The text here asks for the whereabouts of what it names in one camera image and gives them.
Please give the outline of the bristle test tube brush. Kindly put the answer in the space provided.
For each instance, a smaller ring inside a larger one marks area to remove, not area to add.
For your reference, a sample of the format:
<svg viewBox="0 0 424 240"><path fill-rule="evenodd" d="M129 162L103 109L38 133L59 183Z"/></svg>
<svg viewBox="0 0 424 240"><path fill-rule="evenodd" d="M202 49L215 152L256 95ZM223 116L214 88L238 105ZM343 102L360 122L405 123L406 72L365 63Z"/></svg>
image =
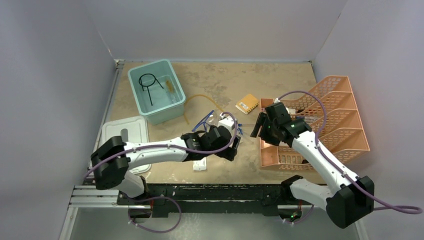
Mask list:
<svg viewBox="0 0 424 240"><path fill-rule="evenodd" d="M175 97L175 89L174 86L171 82L171 80L167 80L166 81L166 87L167 87L167 95L169 96L170 100L175 103L176 102L176 97Z"/></svg>

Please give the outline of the black metal tripod ring stand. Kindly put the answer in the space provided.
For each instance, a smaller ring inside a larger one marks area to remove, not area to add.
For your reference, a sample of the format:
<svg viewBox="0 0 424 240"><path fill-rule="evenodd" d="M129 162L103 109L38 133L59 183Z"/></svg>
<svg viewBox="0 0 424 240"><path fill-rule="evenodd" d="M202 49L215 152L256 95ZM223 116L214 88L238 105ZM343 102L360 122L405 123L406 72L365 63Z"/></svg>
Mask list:
<svg viewBox="0 0 424 240"><path fill-rule="evenodd" d="M151 77L153 77L153 81L150 84L148 84L148 85L146 85L146 84L143 83L143 77L145 77L145 76L151 76ZM147 93L148 93L148 97L149 97L149 101L150 101L150 105L151 106L153 106L153 101L152 101L152 96L151 96L151 93L150 93L150 87L152 87L155 83L157 83L162 89L164 89L164 87L162 86L162 84L159 82L158 78L154 74L152 74L152 73L144 73L138 79L138 84L141 86L142 91L147 90Z"/></svg>

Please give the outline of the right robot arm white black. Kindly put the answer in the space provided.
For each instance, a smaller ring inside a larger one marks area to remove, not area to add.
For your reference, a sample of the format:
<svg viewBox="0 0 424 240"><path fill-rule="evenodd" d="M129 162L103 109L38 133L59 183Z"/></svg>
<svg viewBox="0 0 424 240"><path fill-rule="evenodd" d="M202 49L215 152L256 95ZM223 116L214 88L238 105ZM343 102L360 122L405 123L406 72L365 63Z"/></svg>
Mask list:
<svg viewBox="0 0 424 240"><path fill-rule="evenodd" d="M250 135L273 146L287 144L300 153L326 183L321 186L299 175L291 177L281 183L280 196L284 202L292 204L303 200L319 207L341 229L373 212L374 182L368 176L359 177L343 165L303 119L291 118L283 103L265 107Z"/></svg>

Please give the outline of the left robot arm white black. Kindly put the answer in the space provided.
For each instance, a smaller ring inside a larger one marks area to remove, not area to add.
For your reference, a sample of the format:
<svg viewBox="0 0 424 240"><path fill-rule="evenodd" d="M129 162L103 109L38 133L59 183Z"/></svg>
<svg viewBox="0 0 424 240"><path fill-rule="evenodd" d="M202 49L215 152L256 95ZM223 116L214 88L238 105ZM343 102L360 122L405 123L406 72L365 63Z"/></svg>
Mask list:
<svg viewBox="0 0 424 240"><path fill-rule="evenodd" d="M240 136L226 127L214 125L209 131L148 143L125 142L121 136L113 136L91 154L89 173L93 173L97 190L117 189L142 205L149 199L147 183L131 173L132 169L162 162L198 161L210 155L232 162L240 140Z"/></svg>

